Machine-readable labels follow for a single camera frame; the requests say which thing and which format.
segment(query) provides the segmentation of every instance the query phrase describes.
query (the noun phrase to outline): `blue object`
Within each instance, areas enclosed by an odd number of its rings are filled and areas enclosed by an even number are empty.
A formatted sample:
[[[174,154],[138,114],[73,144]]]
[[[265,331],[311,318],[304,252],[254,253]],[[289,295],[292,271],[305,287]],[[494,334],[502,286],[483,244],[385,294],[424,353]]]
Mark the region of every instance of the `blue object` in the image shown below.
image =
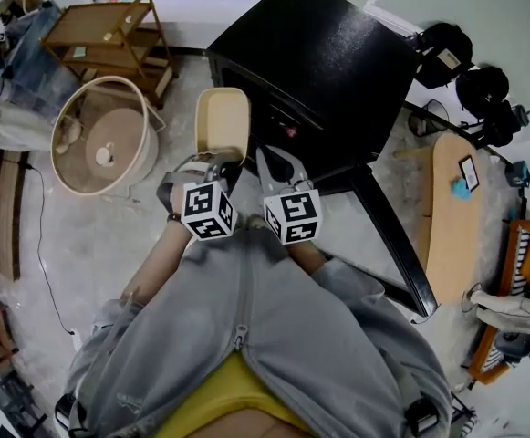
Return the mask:
[[[451,193],[460,200],[469,200],[472,197],[472,192],[467,188],[465,179],[457,179],[451,185]]]

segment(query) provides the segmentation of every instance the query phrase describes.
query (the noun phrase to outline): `hoodie zipper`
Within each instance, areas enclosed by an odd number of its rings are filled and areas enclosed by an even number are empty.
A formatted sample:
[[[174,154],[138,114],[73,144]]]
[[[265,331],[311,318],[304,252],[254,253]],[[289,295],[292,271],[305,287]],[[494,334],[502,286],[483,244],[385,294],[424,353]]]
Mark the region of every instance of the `hoodie zipper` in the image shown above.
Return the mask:
[[[250,276],[250,252],[248,251],[249,232],[243,235],[243,255],[240,260],[240,287],[238,289],[238,305],[234,321],[234,350],[242,350],[248,336],[248,317],[250,316],[253,296],[253,280]]]

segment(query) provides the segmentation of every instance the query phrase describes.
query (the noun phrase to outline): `striped fabric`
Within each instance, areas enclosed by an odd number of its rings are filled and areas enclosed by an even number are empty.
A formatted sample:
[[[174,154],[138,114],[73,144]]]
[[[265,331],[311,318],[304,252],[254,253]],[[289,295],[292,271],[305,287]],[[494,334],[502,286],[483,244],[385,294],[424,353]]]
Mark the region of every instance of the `striped fabric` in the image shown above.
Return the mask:
[[[471,409],[472,415],[470,418],[463,424],[462,430],[459,433],[459,438],[465,438],[469,433],[473,431],[473,427],[479,423],[479,418],[475,413],[475,409]]]
[[[520,274],[520,268],[524,262],[526,250],[528,249],[529,244],[530,232],[521,228],[518,235],[518,254],[515,260],[514,275],[512,276],[512,288],[510,290],[510,295],[512,296],[522,295],[527,284],[525,277]],[[491,370],[503,361],[504,354],[496,349],[495,345],[492,345],[492,348],[490,349],[490,352],[487,354],[487,358],[483,363],[482,373],[486,373],[488,370]]]

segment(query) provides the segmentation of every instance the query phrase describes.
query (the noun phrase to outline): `person's wrist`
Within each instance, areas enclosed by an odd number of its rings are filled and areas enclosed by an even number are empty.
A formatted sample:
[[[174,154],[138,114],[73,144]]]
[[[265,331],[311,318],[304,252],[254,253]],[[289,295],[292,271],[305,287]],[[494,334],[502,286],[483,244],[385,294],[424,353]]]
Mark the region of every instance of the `person's wrist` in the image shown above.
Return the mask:
[[[177,219],[168,220],[167,225],[165,226],[165,231],[175,237],[187,239],[188,241],[192,238],[192,233],[185,225],[183,225],[182,221]]]

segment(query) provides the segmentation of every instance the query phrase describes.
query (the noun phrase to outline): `strap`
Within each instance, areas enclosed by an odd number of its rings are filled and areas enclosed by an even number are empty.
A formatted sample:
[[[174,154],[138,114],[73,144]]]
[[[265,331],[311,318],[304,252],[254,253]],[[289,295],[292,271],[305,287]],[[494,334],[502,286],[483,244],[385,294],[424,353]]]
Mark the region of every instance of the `strap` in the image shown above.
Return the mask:
[[[431,400],[423,397],[417,381],[386,351],[379,349],[394,380],[399,386],[404,416],[412,436],[420,437],[439,421],[439,413]]]

